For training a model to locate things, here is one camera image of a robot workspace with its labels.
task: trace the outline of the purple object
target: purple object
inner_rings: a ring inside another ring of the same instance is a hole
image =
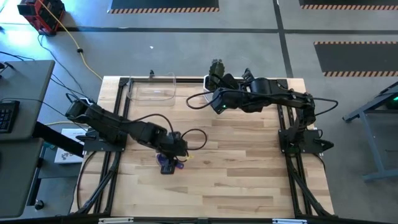
[[[164,166],[167,165],[169,163],[169,159],[167,157],[165,157],[163,154],[158,153],[156,154],[156,161],[160,166]],[[179,169],[183,169],[184,168],[184,164],[182,162],[178,162],[175,165],[177,168]]]

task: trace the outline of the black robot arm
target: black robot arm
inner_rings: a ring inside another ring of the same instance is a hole
[[[277,80],[254,78],[250,71],[243,75],[243,82],[230,83],[238,89],[220,87],[213,93],[211,107],[217,114],[225,109],[239,108],[246,113],[261,112],[271,104],[297,108],[293,126],[286,132],[289,143],[298,146],[304,140],[304,131],[315,122],[315,103],[311,94],[299,93],[281,86]]]
[[[181,138],[180,132],[167,133],[165,128],[154,123],[130,121],[82,99],[72,103],[66,117],[76,123],[88,124],[99,133],[99,138],[110,144],[117,144],[128,134],[139,144],[170,159],[187,155],[187,142]]]

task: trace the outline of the red power tool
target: red power tool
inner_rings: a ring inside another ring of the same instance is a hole
[[[61,0],[41,1],[61,21],[65,13],[65,5]],[[18,11],[40,34],[55,35],[57,33],[59,23],[38,0],[22,0],[18,5]]]

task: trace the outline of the clear plastic container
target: clear plastic container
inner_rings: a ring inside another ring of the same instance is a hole
[[[174,73],[149,78],[134,78],[127,97],[137,106],[174,106],[177,81]]]

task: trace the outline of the white paper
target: white paper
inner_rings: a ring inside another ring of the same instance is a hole
[[[81,128],[76,128],[76,129],[62,129],[61,134],[63,134],[64,136],[75,140],[76,142],[84,145],[83,142],[80,142],[79,140],[77,140],[76,136],[79,135],[85,135],[86,131],[81,129]],[[54,159],[54,163],[57,164],[67,164],[67,163],[79,163],[79,162],[83,162],[83,158],[75,156],[69,152],[64,151],[61,148],[57,149],[57,154],[55,155],[55,159]]]

